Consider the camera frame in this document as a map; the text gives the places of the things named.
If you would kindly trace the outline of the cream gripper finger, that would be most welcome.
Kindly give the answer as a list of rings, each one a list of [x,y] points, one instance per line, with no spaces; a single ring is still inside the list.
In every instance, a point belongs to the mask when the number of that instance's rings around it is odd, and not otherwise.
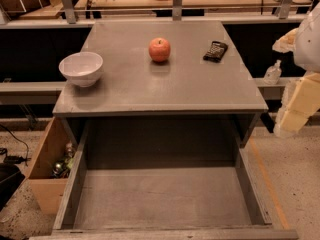
[[[287,138],[297,134],[320,109],[320,74],[306,73],[285,86],[278,110],[274,134]]]
[[[294,50],[295,37],[298,29],[294,28],[280,37],[272,46],[272,49],[276,52],[287,53]]]

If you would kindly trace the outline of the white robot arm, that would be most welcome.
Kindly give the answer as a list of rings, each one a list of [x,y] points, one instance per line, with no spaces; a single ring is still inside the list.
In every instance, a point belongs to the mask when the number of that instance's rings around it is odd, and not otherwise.
[[[303,77],[285,86],[276,116],[274,134],[286,138],[298,133],[320,109],[320,4],[298,28],[279,38],[272,49],[292,52],[294,64],[305,70]]]

